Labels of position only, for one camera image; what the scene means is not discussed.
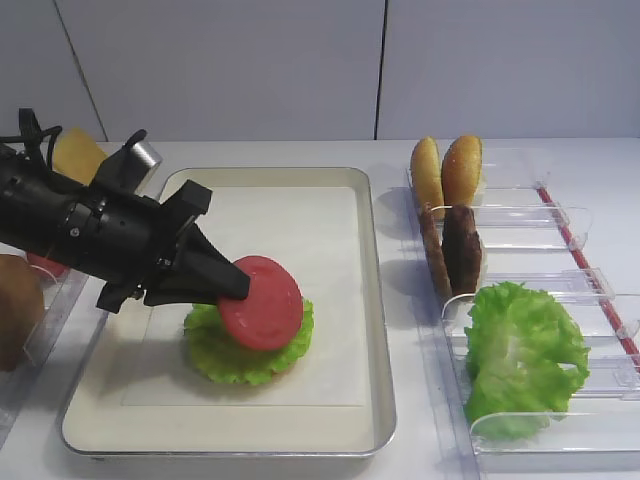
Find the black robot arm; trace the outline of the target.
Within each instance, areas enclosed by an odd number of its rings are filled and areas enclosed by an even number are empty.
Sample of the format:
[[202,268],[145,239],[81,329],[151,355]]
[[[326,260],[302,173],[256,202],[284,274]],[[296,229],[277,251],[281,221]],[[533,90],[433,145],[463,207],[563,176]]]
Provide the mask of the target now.
[[97,306],[244,300],[250,279],[196,220],[212,193],[188,180],[164,202],[97,181],[84,186],[25,159],[1,164],[1,240],[102,279]]

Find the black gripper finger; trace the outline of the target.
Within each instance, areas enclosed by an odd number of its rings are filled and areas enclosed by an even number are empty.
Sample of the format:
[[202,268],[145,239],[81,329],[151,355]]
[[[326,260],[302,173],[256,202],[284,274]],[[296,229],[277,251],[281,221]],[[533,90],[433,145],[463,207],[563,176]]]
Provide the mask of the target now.
[[190,300],[244,300],[249,287],[249,276],[222,255],[195,222],[178,236],[172,264],[173,289]]
[[215,304],[219,293],[210,284],[189,279],[169,279],[142,284],[145,290],[143,303],[147,306],[195,303]]

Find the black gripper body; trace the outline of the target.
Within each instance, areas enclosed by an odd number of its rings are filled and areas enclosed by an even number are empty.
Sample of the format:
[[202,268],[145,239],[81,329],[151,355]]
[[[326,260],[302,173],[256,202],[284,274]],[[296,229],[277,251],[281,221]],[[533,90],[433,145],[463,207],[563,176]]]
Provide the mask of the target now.
[[100,278],[100,309],[117,313],[145,282],[172,279],[178,236],[208,211],[211,191],[191,180],[159,203],[89,189],[59,228],[59,262]]

